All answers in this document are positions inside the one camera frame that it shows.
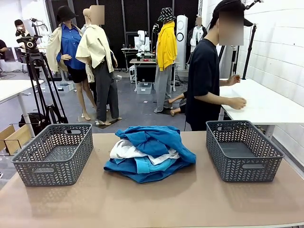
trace yellow hoodie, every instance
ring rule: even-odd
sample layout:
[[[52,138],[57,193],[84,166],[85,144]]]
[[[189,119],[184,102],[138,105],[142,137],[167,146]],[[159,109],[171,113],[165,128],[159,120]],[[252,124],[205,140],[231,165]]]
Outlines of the yellow hoodie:
[[[177,43],[174,34],[174,21],[163,25],[158,35],[157,63],[160,71],[173,64],[177,56]]]

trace light gray pants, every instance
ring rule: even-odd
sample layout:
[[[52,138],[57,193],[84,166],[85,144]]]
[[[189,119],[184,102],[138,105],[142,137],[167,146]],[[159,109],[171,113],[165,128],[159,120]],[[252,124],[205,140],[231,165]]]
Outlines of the light gray pants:
[[[155,113],[160,113],[164,108],[171,108],[168,100],[171,98],[171,76],[172,65],[167,66],[163,71],[160,71],[156,65],[155,75],[155,91],[157,96],[157,107]]]
[[[106,121],[106,104],[109,103],[113,119],[119,117],[117,85],[113,72],[109,73],[107,62],[93,69],[97,91],[97,120]]]

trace basket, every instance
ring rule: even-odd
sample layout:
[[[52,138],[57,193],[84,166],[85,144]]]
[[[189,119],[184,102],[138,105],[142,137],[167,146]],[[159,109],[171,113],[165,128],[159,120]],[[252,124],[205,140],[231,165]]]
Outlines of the basket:
[[[251,122],[206,124],[206,147],[223,181],[273,181],[284,155]]]
[[[25,186],[76,183],[93,149],[91,124],[52,124],[12,159]]]

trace beige jacket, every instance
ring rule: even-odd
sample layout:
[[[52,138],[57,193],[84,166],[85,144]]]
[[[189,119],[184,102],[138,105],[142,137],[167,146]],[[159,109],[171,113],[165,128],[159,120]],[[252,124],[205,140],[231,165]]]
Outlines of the beige jacket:
[[[47,54],[46,55],[47,55],[48,65],[49,65],[49,68],[54,72],[58,72],[58,67],[60,67],[64,71],[67,71],[67,67],[64,64],[63,60],[60,60],[59,63],[56,60],[56,57],[61,50],[61,37],[62,37],[61,26],[62,26],[62,23],[59,24],[58,28],[54,30],[54,32],[52,33],[52,35],[48,41],[48,44],[47,44]],[[79,31],[79,35],[82,37],[83,33],[81,32],[81,30],[76,25],[73,25],[73,26],[75,28],[77,28],[77,30]],[[90,67],[86,66],[85,70],[86,70],[86,74],[88,75],[89,82],[94,82],[94,75],[93,75]]]
[[[88,25],[76,52],[76,59],[96,68],[105,58],[109,72],[113,72],[111,50],[105,31],[97,25]]]

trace folded clothing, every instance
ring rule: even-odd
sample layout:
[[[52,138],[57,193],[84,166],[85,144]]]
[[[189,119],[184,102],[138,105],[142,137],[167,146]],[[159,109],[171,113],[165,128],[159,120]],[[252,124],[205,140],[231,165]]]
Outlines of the folded clothing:
[[[169,149],[168,154],[161,156],[151,156],[139,151],[133,144],[126,139],[118,141],[110,152],[110,158],[123,159],[123,158],[136,158],[147,156],[153,165],[158,165],[167,159],[178,159],[179,153],[174,149]]]
[[[111,158],[105,164],[104,170],[118,171],[138,183],[160,181],[172,175],[176,170],[196,162],[196,155],[181,143],[180,131],[175,127],[129,127],[125,131],[118,130],[116,135],[121,139],[128,140],[131,143],[130,148],[134,146],[138,150],[136,152],[141,152],[146,156]],[[156,165],[151,161],[151,157],[154,159],[163,155],[170,157],[174,151],[179,155],[179,158],[165,159]]]

